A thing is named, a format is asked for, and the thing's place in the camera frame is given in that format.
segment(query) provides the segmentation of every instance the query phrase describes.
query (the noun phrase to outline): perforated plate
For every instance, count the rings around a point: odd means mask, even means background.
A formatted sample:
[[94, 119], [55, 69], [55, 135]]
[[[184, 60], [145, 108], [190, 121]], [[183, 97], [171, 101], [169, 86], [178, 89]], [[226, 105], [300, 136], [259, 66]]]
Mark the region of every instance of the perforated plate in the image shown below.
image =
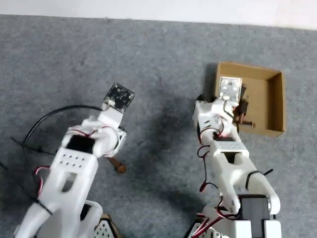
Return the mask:
[[109, 222], [107, 220], [102, 220], [90, 238], [116, 238], [116, 235], [113, 233]]

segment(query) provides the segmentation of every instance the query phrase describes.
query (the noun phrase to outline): black wire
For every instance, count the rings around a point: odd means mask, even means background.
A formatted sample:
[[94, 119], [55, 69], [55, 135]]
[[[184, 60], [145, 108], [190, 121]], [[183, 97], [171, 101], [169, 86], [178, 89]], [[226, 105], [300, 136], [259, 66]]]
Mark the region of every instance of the black wire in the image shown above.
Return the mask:
[[5, 166], [2, 162], [0, 162], [0, 166], [7, 172], [7, 174], [11, 177], [11, 179], [20, 187], [20, 189], [23, 191], [23, 193], [32, 201], [39, 204], [41, 207], [43, 207], [50, 215], [53, 214], [38, 198], [32, 196], [16, 179], [16, 177], [10, 172], [9, 168]]
[[226, 111], [226, 109], [225, 109], [226, 105], [227, 105], [227, 101], [224, 101], [224, 103], [223, 103], [223, 111], [224, 111], [228, 116], [230, 116], [230, 117], [233, 119], [233, 122], [237, 125], [237, 132], [239, 133], [239, 132], [240, 132], [239, 122], [234, 118], [233, 115], [231, 115], [229, 112]]
[[260, 174], [266, 176], [266, 175], [272, 173], [273, 171], [274, 171], [274, 169], [270, 169], [270, 170], [266, 171], [264, 174], [263, 174], [261, 171], [258, 171], [258, 170], [255, 170], [255, 171], [250, 172], [250, 173], [248, 174], [247, 180], [246, 180], [246, 186], [245, 186], [245, 187], [246, 187], [246, 190], [249, 190], [249, 181], [250, 181], [251, 175], [260, 173]]
[[25, 148], [24, 148], [24, 147], [22, 147], [22, 152], [23, 152], [23, 156], [24, 156], [24, 158], [25, 158], [25, 161], [27, 162], [27, 164], [28, 164], [28, 166], [29, 166], [29, 168], [30, 168], [30, 170], [31, 170], [31, 173], [32, 173], [32, 176], [33, 176], [33, 179], [34, 179], [35, 183], [36, 183], [36, 184], [39, 184], [39, 180], [38, 180], [38, 178], [36, 177], [35, 173], [33, 173], [32, 166], [31, 166], [31, 163], [30, 163], [30, 159], [29, 159], [29, 157], [26, 155], [26, 153], [25, 153]]
[[204, 162], [204, 169], [205, 169], [205, 180], [203, 182], [203, 184], [200, 186], [199, 188], [199, 192], [202, 192], [204, 191], [205, 187], [210, 184], [212, 186], [214, 186], [215, 188], [219, 189], [218, 186], [212, 182], [207, 182], [207, 169], [206, 169], [206, 161], [205, 161], [205, 158], [206, 158], [206, 155], [208, 154], [209, 151], [207, 151], [204, 155], [203, 155], [203, 162]]
[[54, 154], [54, 153], [52, 153], [52, 152], [48, 152], [48, 151], [42, 150], [41, 147], [39, 147], [38, 149], [36, 149], [36, 148], [32, 148], [32, 147], [27, 146], [27, 145], [22, 145], [22, 143], [18, 142], [18, 141], [17, 141], [16, 139], [14, 139], [13, 137], [10, 137], [10, 138], [11, 138], [11, 140], [13, 140], [16, 144], [18, 144], [19, 146], [21, 146], [22, 148], [25, 148], [25, 149], [27, 149], [27, 150], [32, 150], [32, 151], [35, 151], [35, 152], [38, 152], [38, 153], [41, 153], [41, 154], [56, 155], [56, 154]]
[[87, 108], [87, 109], [94, 109], [94, 110], [97, 110], [97, 111], [102, 111], [101, 108], [99, 107], [95, 107], [95, 106], [89, 106], [89, 105], [70, 105], [70, 106], [65, 106], [65, 107], [62, 107], [62, 108], [58, 108], [54, 111], [51, 111], [50, 113], [47, 113], [45, 116], [41, 117], [32, 127], [31, 129], [29, 130], [29, 132], [27, 133], [27, 135], [25, 136], [23, 142], [22, 142], [22, 145], [24, 145], [31, 137], [31, 135], [33, 134], [34, 130], [43, 122], [45, 121], [47, 118], [49, 118], [50, 116], [53, 116], [57, 113], [61, 113], [61, 112], [64, 112], [64, 111], [67, 111], [67, 110], [70, 110], [70, 109], [78, 109], [78, 108]]
[[[86, 109], [94, 109], [94, 110], [97, 110], [97, 111], [102, 111], [101, 108], [98, 108], [98, 107], [95, 107], [95, 106], [89, 106], [89, 105], [70, 105], [70, 106], [66, 106], [66, 107], [62, 107], [62, 108], [58, 108], [58, 109], [55, 109], [54, 111], [51, 111], [49, 113], [47, 113], [46, 115], [44, 115], [43, 117], [41, 117], [32, 127], [31, 129], [29, 130], [29, 132], [26, 134], [24, 140], [22, 141], [22, 148], [23, 148], [23, 153], [24, 153], [24, 157], [25, 157], [25, 160], [27, 161], [31, 171], [32, 171], [32, 174], [33, 173], [33, 170], [32, 170], [32, 166], [31, 166], [31, 163], [30, 163], [30, 160], [29, 158], [27, 157], [27, 155], [25, 154], [25, 150], [24, 150], [24, 146], [25, 146], [25, 143], [30, 139], [31, 135], [33, 134], [33, 132], [35, 131], [35, 129], [43, 122], [45, 121], [47, 118], [49, 118], [50, 116], [53, 116], [57, 113], [61, 113], [61, 112], [64, 112], [64, 111], [67, 111], [67, 110], [70, 110], [70, 109], [78, 109], [78, 108], [86, 108]], [[38, 179], [35, 175], [33, 175], [33, 178], [34, 178], [34, 182], [36, 185], [38, 185]]]

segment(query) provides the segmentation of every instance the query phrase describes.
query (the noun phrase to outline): red wire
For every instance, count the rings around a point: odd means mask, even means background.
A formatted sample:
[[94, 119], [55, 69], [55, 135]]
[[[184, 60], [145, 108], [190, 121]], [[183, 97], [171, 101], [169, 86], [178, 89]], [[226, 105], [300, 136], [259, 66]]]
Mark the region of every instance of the red wire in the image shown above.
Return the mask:
[[210, 227], [212, 227], [214, 224], [219, 222], [221, 219], [223, 219], [223, 218], [222, 217], [216, 218], [213, 222], [209, 223], [208, 225], [206, 225], [205, 227], [201, 228], [199, 231], [194, 233], [194, 235], [192, 235], [191, 238], [199, 237], [201, 234], [205, 233]]
[[217, 205], [217, 207], [216, 207], [216, 211], [217, 211], [218, 215], [221, 216], [221, 217], [224, 217], [224, 218], [226, 218], [226, 219], [228, 219], [228, 220], [231, 220], [231, 221], [236, 220], [236, 218], [229, 218], [229, 217], [232, 217], [232, 216], [236, 217], [236, 215], [234, 215], [234, 214], [226, 214], [226, 215], [224, 215], [224, 214], [222, 213], [222, 211], [221, 211], [220, 208], [219, 208], [219, 206], [220, 206], [220, 204], [222, 203], [222, 201], [223, 201], [223, 197], [221, 196], [221, 197], [220, 197], [220, 202], [218, 203], [218, 205]]

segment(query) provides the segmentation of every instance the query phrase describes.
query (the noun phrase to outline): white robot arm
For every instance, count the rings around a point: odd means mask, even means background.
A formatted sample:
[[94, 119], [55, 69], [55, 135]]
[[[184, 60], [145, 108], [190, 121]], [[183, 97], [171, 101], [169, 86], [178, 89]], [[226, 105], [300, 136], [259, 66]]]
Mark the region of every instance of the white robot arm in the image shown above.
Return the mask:
[[[211, 204], [204, 208], [205, 224], [196, 224], [189, 237], [209, 232], [214, 238], [281, 238], [281, 224], [275, 219], [280, 200], [250, 160], [232, 124], [236, 106], [238, 100], [226, 98], [225, 93], [212, 103], [195, 103], [194, 125], [201, 144], [209, 149], [204, 159], [211, 162], [221, 202], [216, 209]], [[234, 186], [245, 187], [250, 194], [237, 194]]]
[[[134, 94], [118, 84], [108, 92], [103, 111], [81, 125], [70, 127], [50, 166], [39, 194], [44, 205], [33, 203], [16, 238], [88, 238], [103, 213], [102, 207], [87, 201], [98, 168], [98, 158], [116, 154], [126, 132], [119, 128], [123, 113]], [[85, 205], [89, 210], [82, 216]]]

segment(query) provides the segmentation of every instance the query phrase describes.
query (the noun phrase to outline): cardboard box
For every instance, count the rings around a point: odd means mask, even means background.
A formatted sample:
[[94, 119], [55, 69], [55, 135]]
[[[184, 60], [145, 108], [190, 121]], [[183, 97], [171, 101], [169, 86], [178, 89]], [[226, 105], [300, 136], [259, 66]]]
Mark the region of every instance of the cardboard box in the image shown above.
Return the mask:
[[241, 131], [279, 136], [286, 130], [285, 86], [281, 71], [220, 62], [216, 73], [215, 96], [218, 96], [221, 76], [241, 77], [242, 83], [247, 86], [245, 96], [249, 98], [249, 106], [244, 120], [254, 122], [256, 127], [239, 125]]

